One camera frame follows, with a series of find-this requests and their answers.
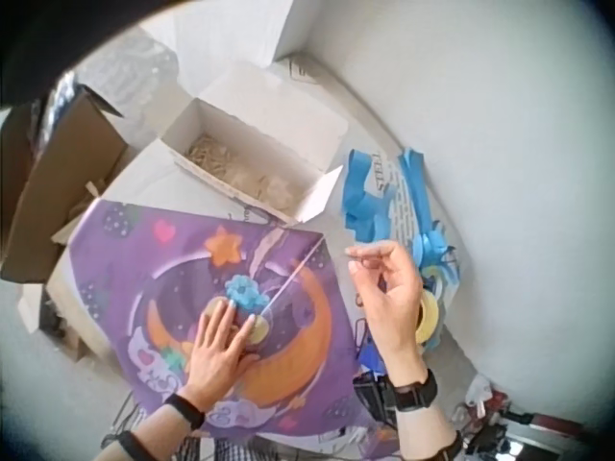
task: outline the white cardboard box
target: white cardboard box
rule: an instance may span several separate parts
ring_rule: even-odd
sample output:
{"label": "white cardboard box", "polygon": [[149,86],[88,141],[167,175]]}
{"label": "white cardboard box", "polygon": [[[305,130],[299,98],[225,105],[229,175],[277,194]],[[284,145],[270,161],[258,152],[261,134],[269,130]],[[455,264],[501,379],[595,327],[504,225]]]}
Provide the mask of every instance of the white cardboard box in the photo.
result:
{"label": "white cardboard box", "polygon": [[[304,223],[327,204],[341,167],[348,121],[327,106],[250,64],[238,64],[197,98],[164,86],[146,110],[161,144],[176,163],[225,195],[255,206],[288,225]],[[215,178],[184,157],[203,133],[226,145],[259,174],[274,174],[299,190],[297,205],[283,212]]]}

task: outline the yellow ring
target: yellow ring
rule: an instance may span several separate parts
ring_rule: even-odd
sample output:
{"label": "yellow ring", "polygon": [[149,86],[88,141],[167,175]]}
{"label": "yellow ring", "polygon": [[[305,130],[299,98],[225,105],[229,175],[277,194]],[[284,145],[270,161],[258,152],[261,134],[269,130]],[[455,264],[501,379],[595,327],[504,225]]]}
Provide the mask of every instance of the yellow ring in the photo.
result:
{"label": "yellow ring", "polygon": [[423,318],[421,319],[421,324],[416,329],[416,344],[423,344],[430,339],[438,325],[438,318],[440,316],[438,302],[433,294],[427,290],[423,290],[421,295],[421,311]]}

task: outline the black watch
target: black watch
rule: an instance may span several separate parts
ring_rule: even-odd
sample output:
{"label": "black watch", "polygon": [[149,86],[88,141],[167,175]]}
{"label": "black watch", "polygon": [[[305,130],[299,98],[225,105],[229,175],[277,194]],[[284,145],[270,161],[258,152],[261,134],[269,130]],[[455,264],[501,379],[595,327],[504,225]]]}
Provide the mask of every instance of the black watch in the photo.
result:
{"label": "black watch", "polygon": [[427,381],[421,384],[414,382],[408,386],[395,387],[390,383],[393,391],[395,406],[399,411],[413,411],[420,408],[429,408],[438,394],[438,385],[431,370],[427,370]]}
{"label": "black watch", "polygon": [[199,411],[196,406],[177,394],[171,394],[164,404],[171,405],[190,423],[190,428],[196,430],[205,422],[205,413]]}

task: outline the brown cardboard box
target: brown cardboard box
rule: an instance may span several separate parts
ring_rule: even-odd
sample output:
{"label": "brown cardboard box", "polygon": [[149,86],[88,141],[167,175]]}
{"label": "brown cardboard box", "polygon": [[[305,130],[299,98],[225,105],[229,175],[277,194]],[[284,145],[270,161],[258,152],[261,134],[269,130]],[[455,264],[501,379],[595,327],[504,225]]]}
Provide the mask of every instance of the brown cardboard box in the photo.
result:
{"label": "brown cardboard box", "polygon": [[37,161],[27,137],[30,106],[14,108],[7,117],[0,133],[0,278],[48,280],[62,250],[51,236],[69,221],[86,184],[107,179],[127,149],[99,107],[117,113],[99,95],[80,87]]}

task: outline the wrist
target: wrist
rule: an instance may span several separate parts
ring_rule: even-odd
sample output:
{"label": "wrist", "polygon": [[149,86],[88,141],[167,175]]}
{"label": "wrist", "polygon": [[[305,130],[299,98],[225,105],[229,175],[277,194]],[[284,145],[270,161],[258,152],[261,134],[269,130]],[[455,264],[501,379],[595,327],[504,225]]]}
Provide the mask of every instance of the wrist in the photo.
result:
{"label": "wrist", "polygon": [[425,383],[428,368],[416,350],[396,353],[383,358],[388,378],[395,387],[408,386],[415,382]]}
{"label": "wrist", "polygon": [[202,392],[198,392],[189,384],[177,391],[178,396],[189,401],[200,412],[207,413],[213,407],[213,402],[210,402],[209,399],[202,394]]}

